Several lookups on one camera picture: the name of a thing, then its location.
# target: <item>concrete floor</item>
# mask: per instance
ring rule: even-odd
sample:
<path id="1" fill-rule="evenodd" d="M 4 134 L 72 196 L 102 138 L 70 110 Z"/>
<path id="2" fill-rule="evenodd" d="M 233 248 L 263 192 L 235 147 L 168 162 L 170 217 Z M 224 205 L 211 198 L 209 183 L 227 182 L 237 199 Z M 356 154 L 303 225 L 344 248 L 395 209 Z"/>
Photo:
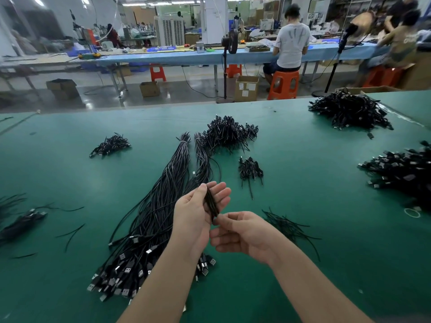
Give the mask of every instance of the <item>concrete floor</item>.
<path id="1" fill-rule="evenodd" d="M 319 65 L 313 86 L 308 81 L 311 80 L 314 64 L 310 64 L 306 70 L 306 75 L 299 86 L 298 97 L 309 97 L 312 91 L 325 89 L 326 83 L 332 67 L 325 68 Z M 124 92 L 122 102 L 119 101 L 112 81 L 108 74 L 95 72 L 80 73 L 55 73 L 40 74 L 31 76 L 30 79 L 38 90 L 38 97 L 31 92 L 29 85 L 24 78 L 14 78 L 9 82 L 17 90 L 13 94 L 11 102 L 1 102 L 0 113 L 18 113 L 41 110 L 43 113 L 58 113 L 65 111 L 94 111 L 100 109 L 120 109 L 133 107 L 163 106 L 170 104 L 214 103 L 217 96 L 223 96 L 223 70 L 218 66 L 218 95 L 214 87 L 214 68 L 210 67 L 167 67 L 164 68 L 167 82 L 160 82 L 160 96 L 143 98 L 139 90 L 139 84 L 143 81 L 150 81 L 150 72 L 133 73 L 126 77 L 128 92 Z M 357 66 L 340 65 L 331 84 L 331 90 L 345 87 L 354 80 Z M 246 65 L 243 67 L 243 75 L 262 75 L 262 66 Z M 57 78 L 73 79 L 77 84 L 80 98 L 69 101 L 57 101 L 51 91 L 46 89 L 46 81 Z M 235 91 L 236 78 L 228 78 L 227 95 L 233 97 Z M 266 100 L 268 93 L 266 88 L 269 84 L 261 78 L 259 84 L 258 100 Z M 3 80 L 0 80 L 0 91 L 8 91 L 8 87 Z"/>

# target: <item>stool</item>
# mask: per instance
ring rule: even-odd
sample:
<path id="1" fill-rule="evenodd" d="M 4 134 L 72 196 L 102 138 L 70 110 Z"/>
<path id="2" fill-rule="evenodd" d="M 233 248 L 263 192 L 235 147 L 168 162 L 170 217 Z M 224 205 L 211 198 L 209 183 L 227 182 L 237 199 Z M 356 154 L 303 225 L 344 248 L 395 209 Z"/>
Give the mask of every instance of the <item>stool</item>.
<path id="1" fill-rule="evenodd" d="M 166 81 L 165 72 L 163 71 L 163 67 L 159 67 L 160 71 L 154 71 L 153 67 L 150 67 L 150 73 L 151 73 L 151 81 L 155 81 L 156 79 L 163 79 L 163 81 Z"/>
<path id="2" fill-rule="evenodd" d="M 280 83 L 277 87 L 274 87 L 277 78 L 280 78 Z M 295 87 L 290 88 L 292 81 L 295 80 Z M 290 99 L 296 98 L 299 86 L 299 70 L 293 72 L 281 72 L 276 71 L 272 76 L 271 89 L 269 90 L 269 95 L 267 100 L 272 99 Z"/>
<path id="3" fill-rule="evenodd" d="M 237 64 L 229 64 L 226 73 L 228 74 L 228 78 L 232 78 L 235 74 L 242 76 L 242 64 L 239 67 Z"/>
<path id="4" fill-rule="evenodd" d="M 384 66 L 376 66 L 370 71 L 367 81 L 365 81 L 362 87 L 395 87 L 400 81 L 403 71 L 403 68 L 385 68 Z"/>

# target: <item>white t-shirt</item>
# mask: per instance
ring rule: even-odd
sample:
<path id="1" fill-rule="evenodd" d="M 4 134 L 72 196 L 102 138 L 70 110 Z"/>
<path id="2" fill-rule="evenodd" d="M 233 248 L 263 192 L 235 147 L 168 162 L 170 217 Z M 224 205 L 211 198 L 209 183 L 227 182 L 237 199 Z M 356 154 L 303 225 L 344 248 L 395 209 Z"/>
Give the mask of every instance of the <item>white t-shirt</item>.
<path id="1" fill-rule="evenodd" d="M 280 49 L 277 64 L 282 68 L 301 66 L 302 50 L 310 43 L 310 28 L 303 24 L 288 24 L 280 29 L 275 46 Z"/>

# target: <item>rubber band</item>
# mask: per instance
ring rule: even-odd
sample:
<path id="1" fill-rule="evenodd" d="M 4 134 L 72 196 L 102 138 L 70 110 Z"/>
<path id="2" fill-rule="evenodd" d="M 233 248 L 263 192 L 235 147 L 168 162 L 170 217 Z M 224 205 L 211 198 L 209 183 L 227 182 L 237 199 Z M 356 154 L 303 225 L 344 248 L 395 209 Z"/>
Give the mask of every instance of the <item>rubber band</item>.
<path id="1" fill-rule="evenodd" d="M 407 210 L 410 210 L 410 211 L 412 211 L 412 212 L 415 212 L 418 216 L 417 216 L 417 217 L 414 217 L 413 215 L 409 214 L 409 213 L 407 212 Z M 404 213 L 406 213 L 409 217 L 413 217 L 413 218 L 415 218 L 415 219 L 418 219 L 419 217 L 421 217 L 421 214 L 420 214 L 418 211 L 413 210 L 412 208 L 405 208 L 405 209 L 404 209 Z"/>

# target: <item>white label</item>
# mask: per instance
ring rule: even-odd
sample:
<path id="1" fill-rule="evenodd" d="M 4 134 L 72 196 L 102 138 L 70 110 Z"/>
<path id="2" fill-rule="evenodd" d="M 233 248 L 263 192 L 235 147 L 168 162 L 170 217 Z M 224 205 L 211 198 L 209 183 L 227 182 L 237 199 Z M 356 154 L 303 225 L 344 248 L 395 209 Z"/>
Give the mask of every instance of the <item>white label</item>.
<path id="1" fill-rule="evenodd" d="M 247 83 L 247 89 L 248 90 L 256 90 L 256 84 Z"/>

